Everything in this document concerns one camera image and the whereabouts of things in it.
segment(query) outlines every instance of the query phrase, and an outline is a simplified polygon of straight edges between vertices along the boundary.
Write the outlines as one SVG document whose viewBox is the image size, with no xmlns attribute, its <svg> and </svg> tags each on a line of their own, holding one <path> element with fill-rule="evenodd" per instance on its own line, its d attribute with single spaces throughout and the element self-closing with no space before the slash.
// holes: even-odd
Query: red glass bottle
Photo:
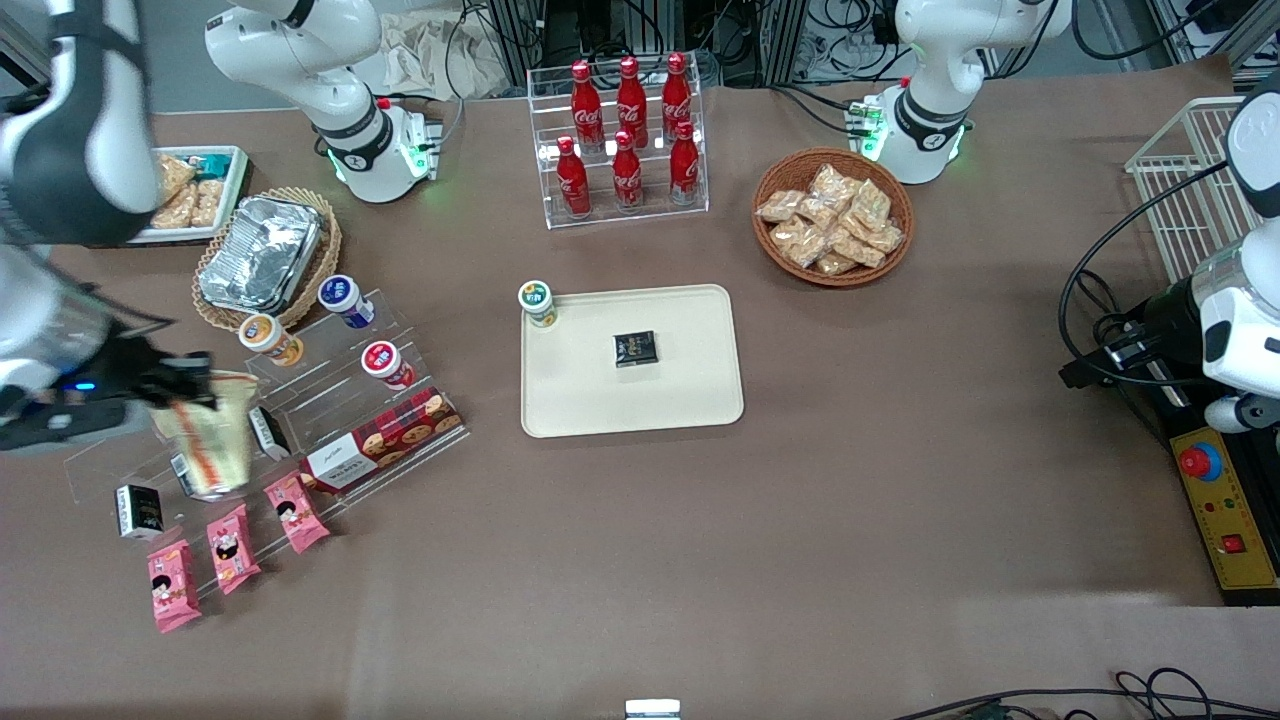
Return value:
<svg viewBox="0 0 1280 720">
<path fill-rule="evenodd" d="M 591 65 L 586 60 L 573 63 L 573 95 L 570 109 L 573 111 L 573 127 L 577 129 L 577 142 L 584 155 L 604 152 L 604 118 L 600 117 L 600 94 L 591 85 Z"/>
<path fill-rule="evenodd" d="M 630 132 L 620 129 L 613 140 L 618 143 L 618 152 L 613 156 L 613 192 L 617 195 L 618 210 L 630 215 L 644 205 L 640 158 L 636 158 Z"/>
<path fill-rule="evenodd" d="M 698 199 L 698 146 L 694 145 L 694 123 L 676 124 L 676 143 L 671 146 L 671 201 L 692 205 Z"/>
<path fill-rule="evenodd" d="M 586 165 L 582 159 L 573 152 L 573 138 L 563 135 L 557 141 L 561 159 L 556 163 L 556 174 L 559 176 L 561 193 L 564 196 L 564 206 L 568 208 L 568 217 L 575 220 L 591 214 L 591 190 L 586 184 Z"/>
<path fill-rule="evenodd" d="M 667 85 L 662 86 L 662 137 L 667 147 L 676 142 L 676 126 L 689 119 L 689 78 L 684 53 L 667 56 Z"/>
<path fill-rule="evenodd" d="M 649 145 L 644 87 L 640 87 L 640 60 L 622 59 L 622 85 L 618 86 L 618 124 L 631 133 L 636 147 Z"/>
</svg>

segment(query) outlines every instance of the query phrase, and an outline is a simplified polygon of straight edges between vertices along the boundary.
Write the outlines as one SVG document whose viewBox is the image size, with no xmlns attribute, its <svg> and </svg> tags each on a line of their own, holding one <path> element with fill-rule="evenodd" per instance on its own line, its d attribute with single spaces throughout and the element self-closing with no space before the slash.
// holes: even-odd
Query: foil container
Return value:
<svg viewBox="0 0 1280 720">
<path fill-rule="evenodd" d="M 293 300 L 323 233 L 324 217 L 310 205 L 247 197 L 197 278 L 200 293 L 218 307 L 279 314 Z"/>
</svg>

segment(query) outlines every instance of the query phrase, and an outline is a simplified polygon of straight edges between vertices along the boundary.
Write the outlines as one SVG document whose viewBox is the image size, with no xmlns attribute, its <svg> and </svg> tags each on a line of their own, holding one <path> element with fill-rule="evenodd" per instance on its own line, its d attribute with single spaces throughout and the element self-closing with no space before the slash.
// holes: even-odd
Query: pink snack package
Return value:
<svg viewBox="0 0 1280 720">
<path fill-rule="evenodd" d="M 210 523 L 205 532 L 209 534 L 209 550 L 214 553 L 214 575 L 223 594 L 230 594 L 241 583 L 262 571 L 253 561 L 253 548 L 248 544 L 243 502 L 221 520 Z"/>
<path fill-rule="evenodd" d="M 178 541 L 147 556 L 151 573 L 151 614 L 161 633 L 200 618 L 196 585 L 191 580 L 191 546 Z"/>
<path fill-rule="evenodd" d="M 301 477 L 301 473 L 293 471 L 284 479 L 271 483 L 264 491 L 268 500 L 271 501 L 271 507 L 275 507 L 280 524 L 284 525 L 284 534 L 288 536 L 289 544 L 298 553 L 329 534 L 329 530 L 320 524 L 320 518 L 316 518 L 315 510 L 311 509 L 311 500 L 307 497 L 307 489 L 302 487 Z"/>
</svg>

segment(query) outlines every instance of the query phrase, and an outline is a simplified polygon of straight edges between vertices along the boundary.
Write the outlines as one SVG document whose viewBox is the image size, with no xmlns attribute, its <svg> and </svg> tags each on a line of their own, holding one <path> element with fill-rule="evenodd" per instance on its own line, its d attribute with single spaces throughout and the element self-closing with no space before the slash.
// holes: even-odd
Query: table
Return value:
<svg viewBox="0 0 1280 720">
<path fill-rule="evenodd" d="M 1217 607 L 1161 448 L 1116 397 L 1056 377 L 1065 274 L 1135 204 L 1123 161 L 1229 79 L 1207 61 L 989 83 L 955 165 L 910 191 L 910 256 L 854 291 L 803 284 L 755 245 L 760 174 L 838 142 L 767 91 L 707 96 L 709 214 L 556 233 L 520 101 L 468 108 L 442 179 L 385 206 L 337 184 L 296 113 L 159 118 L 161 143 L 242 146 L 255 190 L 334 204 L 343 268 L 421 328 L 472 436 L 168 637 L 109 511 L 72 506 L 54 459 L 0 460 L 0 708 L 617 717 L 626 698 L 678 697 L 690 719 L 884 719 L 1162 664 L 1280 703 L 1280 610 Z M 1132 302 L 1161 275 L 1153 246 L 1125 237 L 1096 269 Z M 239 366 L 234 337 L 189 305 L 198 255 L 58 258 L 179 318 L 164 347 Z M 526 437 L 513 288 L 530 275 L 559 292 L 724 286 L 744 418 Z"/>
</svg>

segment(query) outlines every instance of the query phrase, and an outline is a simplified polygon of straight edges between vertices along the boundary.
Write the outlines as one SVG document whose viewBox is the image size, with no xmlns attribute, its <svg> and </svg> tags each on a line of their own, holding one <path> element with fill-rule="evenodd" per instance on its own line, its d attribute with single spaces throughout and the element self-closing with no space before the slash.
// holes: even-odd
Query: wicker basket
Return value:
<svg viewBox="0 0 1280 720">
<path fill-rule="evenodd" d="M 289 305 L 284 313 L 280 313 L 280 315 L 276 316 L 282 325 L 292 328 L 298 324 L 298 322 L 302 320 L 307 311 L 310 311 L 316 304 L 316 291 L 320 290 L 320 283 L 338 270 L 338 254 L 342 250 L 342 228 L 338 227 L 338 218 L 334 217 L 333 208 L 329 202 L 310 190 L 302 190 L 300 187 L 278 187 L 268 190 L 261 195 L 266 197 L 275 197 L 276 200 L 289 200 L 310 205 L 319 210 L 325 218 L 324 233 L 320 236 L 320 243 L 316 246 L 315 255 L 311 258 L 311 265 L 307 266 L 306 274 L 302 275 L 302 281 L 298 283 L 293 304 Z M 218 234 L 214 236 L 212 242 L 209 243 L 209 250 L 205 251 L 205 256 L 201 258 L 200 264 L 196 265 L 196 275 L 191 281 L 191 299 L 195 301 L 196 310 L 200 313 L 200 316 L 207 320 L 209 324 L 230 332 L 238 332 L 241 323 L 244 322 L 244 318 L 248 318 L 248 314 L 238 310 L 218 307 L 206 302 L 204 296 L 200 293 L 200 273 L 204 272 L 204 269 L 209 265 L 209 261 L 214 259 L 218 249 L 223 246 L 223 241 L 227 238 L 227 233 L 230 231 L 232 223 L 234 222 L 236 214 L 233 213 L 230 219 L 227 220 L 223 227 L 218 228 Z"/>
<path fill-rule="evenodd" d="M 754 210 L 763 205 L 771 195 L 780 190 L 800 190 L 808 192 L 809 183 L 813 182 L 813 178 L 818 174 L 818 168 L 826 163 L 831 163 L 831 167 L 840 170 L 844 176 L 858 179 L 870 178 L 886 195 L 888 195 L 890 200 L 893 202 L 890 209 L 890 218 L 892 218 L 897 223 L 897 227 L 902 231 L 902 245 L 897 246 L 893 252 L 890 252 L 884 259 L 884 264 L 879 268 L 859 266 L 838 275 L 824 275 L 819 272 L 801 268 L 782 256 L 782 252 L 778 251 L 777 246 L 773 245 L 773 240 L 769 237 L 769 229 L 772 225 L 765 223 L 754 213 Z M 869 283 L 884 275 L 902 261 L 908 249 L 911 247 L 911 237 L 915 234 L 915 213 L 911 211 L 911 199 L 908 197 L 902 183 L 897 182 L 897 178 L 895 178 L 892 173 L 878 164 L 872 163 L 867 158 L 863 158 L 850 150 L 838 150 L 835 147 L 810 147 L 809 150 L 801 150 L 800 152 L 787 155 L 774 163 L 773 167 L 764 173 L 764 177 L 760 178 L 759 187 L 755 188 L 755 201 L 751 204 L 751 224 L 755 227 L 755 240 L 760 242 L 760 247 L 764 252 L 769 258 L 773 258 L 773 261 L 777 263 L 780 268 L 792 275 L 809 281 L 814 284 L 827 287 L 852 287 Z"/>
</svg>

